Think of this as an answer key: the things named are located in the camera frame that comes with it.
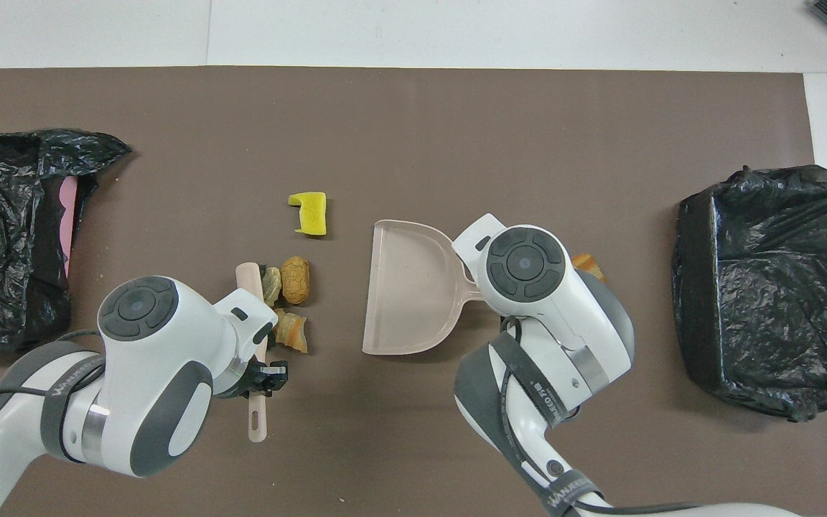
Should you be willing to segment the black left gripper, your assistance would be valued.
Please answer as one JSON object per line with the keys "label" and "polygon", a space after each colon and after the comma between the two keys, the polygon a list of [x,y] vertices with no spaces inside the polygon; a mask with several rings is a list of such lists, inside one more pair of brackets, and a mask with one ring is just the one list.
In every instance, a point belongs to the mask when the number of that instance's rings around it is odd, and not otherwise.
{"label": "black left gripper", "polygon": [[289,380],[289,367],[287,365],[270,365],[270,388],[267,382],[265,371],[266,363],[256,359],[250,359],[242,376],[230,389],[230,397],[250,397],[250,393],[262,393],[279,391]]}

